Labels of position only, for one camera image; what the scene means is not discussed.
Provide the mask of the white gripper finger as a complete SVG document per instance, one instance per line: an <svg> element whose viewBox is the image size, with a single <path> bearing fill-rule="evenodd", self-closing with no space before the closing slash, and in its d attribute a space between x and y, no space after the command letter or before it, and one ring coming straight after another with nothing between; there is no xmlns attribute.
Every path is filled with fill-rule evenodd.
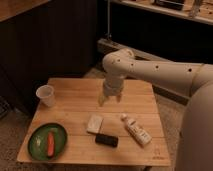
<svg viewBox="0 0 213 171"><path fill-rule="evenodd" d="M122 100L122 94L116 95L116 101L119 103Z"/></svg>
<svg viewBox="0 0 213 171"><path fill-rule="evenodd" d="M102 107L106 101L107 101L107 97L103 94L100 94L98 97L99 106Z"/></svg>

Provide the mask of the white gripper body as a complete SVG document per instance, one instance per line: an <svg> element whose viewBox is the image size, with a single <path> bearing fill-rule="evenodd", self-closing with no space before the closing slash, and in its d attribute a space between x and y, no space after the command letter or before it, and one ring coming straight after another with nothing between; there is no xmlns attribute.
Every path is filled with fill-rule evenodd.
<svg viewBox="0 0 213 171"><path fill-rule="evenodd" d="M103 94L108 96L117 96L122 93L123 83L115 82L114 84L110 84L107 80L103 82Z"/></svg>

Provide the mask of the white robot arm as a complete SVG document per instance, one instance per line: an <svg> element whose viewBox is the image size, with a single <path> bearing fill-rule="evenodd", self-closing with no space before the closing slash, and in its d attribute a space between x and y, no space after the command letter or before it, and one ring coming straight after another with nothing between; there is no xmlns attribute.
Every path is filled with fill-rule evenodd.
<svg viewBox="0 0 213 171"><path fill-rule="evenodd" d="M187 97L175 171L213 171L213 64L137 60L124 48L106 54L102 65L100 104L121 97L128 76Z"/></svg>

